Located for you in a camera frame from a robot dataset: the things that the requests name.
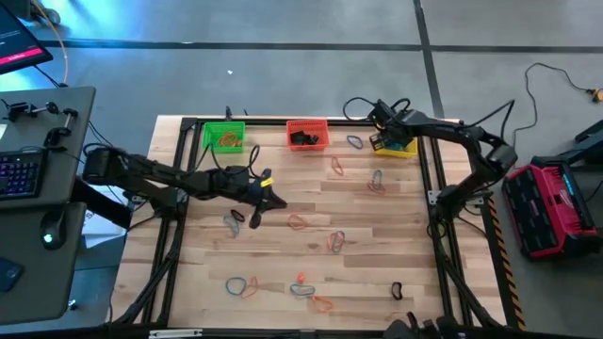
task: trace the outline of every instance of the yellow basket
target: yellow basket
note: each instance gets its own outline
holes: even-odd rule
[[[403,151],[396,151],[391,149],[381,149],[379,151],[375,151],[376,155],[385,155],[385,156],[396,156],[396,157],[413,157],[417,154],[417,146],[416,146],[416,137],[409,143]]]

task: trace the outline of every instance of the computer mouse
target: computer mouse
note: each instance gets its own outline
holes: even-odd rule
[[[40,238],[44,248],[47,250],[60,249],[67,237],[66,228],[63,206],[55,207],[48,211],[42,217],[40,223]]]

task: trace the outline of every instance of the green basket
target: green basket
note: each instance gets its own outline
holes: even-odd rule
[[[231,132],[241,141],[240,146],[220,146],[218,140]],[[212,144],[215,153],[243,153],[245,145],[245,122],[206,122],[204,124],[203,149]]]

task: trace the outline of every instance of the gray desk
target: gray desk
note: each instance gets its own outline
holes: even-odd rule
[[[27,102],[38,107],[52,101],[61,110],[77,110],[72,134],[62,138],[58,146],[79,157],[94,94],[94,88],[42,89],[0,92],[0,98],[9,104]],[[0,116],[4,114],[0,105]],[[48,131],[62,127],[65,121],[65,115],[48,112],[36,119],[22,116],[16,122],[0,121],[7,127],[0,137],[0,151],[42,147]],[[76,176],[77,167],[76,159],[49,153],[39,197],[0,202],[0,257],[24,267],[24,275],[13,289],[0,294],[0,324],[55,319],[66,311],[87,209],[124,228],[129,225],[130,210],[86,185]],[[59,250],[46,250],[40,240],[41,218],[53,206],[68,202],[67,242]]]
[[[67,240],[58,250],[45,249],[40,240],[40,221],[47,211],[0,211],[0,257],[24,267],[15,286],[0,293],[0,324],[55,319],[67,309],[86,204],[68,204]]]
[[[67,148],[67,153],[79,157],[90,120],[95,91],[96,89],[92,87],[22,90],[2,92],[0,99],[4,99],[9,104],[26,102],[36,107],[44,107],[47,102],[54,102],[61,110],[71,108],[78,111],[79,116],[71,124],[72,134],[63,137],[59,146]],[[6,114],[3,111],[4,108],[0,105],[0,115]],[[66,120],[67,116],[62,113],[54,115],[42,112],[36,119],[22,116],[16,122],[0,121],[0,125],[6,126],[4,135],[0,137],[0,151],[17,151],[24,146],[42,147],[48,131],[51,128],[62,127]],[[0,209],[68,202],[72,195],[77,166],[77,160],[66,154],[50,153],[39,197],[3,201],[0,202]]]

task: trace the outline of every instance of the desk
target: desk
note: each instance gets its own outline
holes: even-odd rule
[[[367,142],[374,130],[360,126],[330,126],[331,145],[324,153],[292,153],[286,147],[283,118],[245,119],[264,119],[273,125],[248,124],[245,153],[218,154],[218,160],[222,166],[247,164],[252,146],[260,144],[255,171],[272,168],[274,190],[288,202],[288,208],[267,212],[257,230],[245,226],[233,238],[222,217],[235,208],[249,219],[250,206],[222,198],[191,200],[169,327],[382,331],[409,311],[419,320],[443,314],[432,240],[426,235],[428,217],[417,157],[374,156]],[[181,122],[183,117],[178,116],[157,118],[151,159],[172,163]],[[347,135],[361,137],[365,148],[352,148]],[[189,138],[185,154],[190,143]],[[449,183],[469,173],[461,146],[442,142],[441,153]],[[331,169],[332,155],[339,158],[344,176]],[[214,167],[208,155],[201,169]],[[384,196],[367,189],[374,170],[383,171]],[[151,214],[142,208],[132,222]],[[290,214],[303,216],[311,226],[291,230],[287,226]],[[467,213],[463,217],[481,226],[481,218]],[[116,316],[134,301],[149,278],[159,223],[145,223],[127,237],[112,297]],[[346,233],[338,255],[326,249],[327,236],[334,231]],[[456,234],[467,283],[492,316],[506,323],[488,241],[461,222],[456,223]],[[301,271],[317,295],[334,302],[333,312],[320,313],[309,300],[289,294],[289,285]],[[259,291],[249,299],[230,296],[224,283],[235,276],[257,277]],[[390,296],[394,281],[404,284],[402,301]],[[455,315],[459,315],[458,295],[451,290]],[[154,315],[162,286],[158,291]]]
[[[62,137],[57,146],[79,156],[95,91],[91,87],[22,90],[2,92],[0,99],[9,104],[26,102],[37,107],[52,101],[61,111],[65,108],[78,111],[77,119],[71,123],[71,135]],[[0,115],[4,117],[4,104],[0,105]],[[6,125],[6,131],[0,137],[0,151],[42,147],[46,133],[62,127],[65,120],[62,113],[41,112],[36,119],[22,116],[16,122],[2,121],[0,125]],[[129,224],[130,210],[77,178],[78,165],[74,157],[50,152],[39,197],[0,202],[0,257],[24,267],[24,274],[14,288],[0,294],[0,324],[54,319],[65,312],[86,209],[123,227]],[[68,202],[67,242],[58,250],[45,250],[41,244],[41,218],[49,209]]]

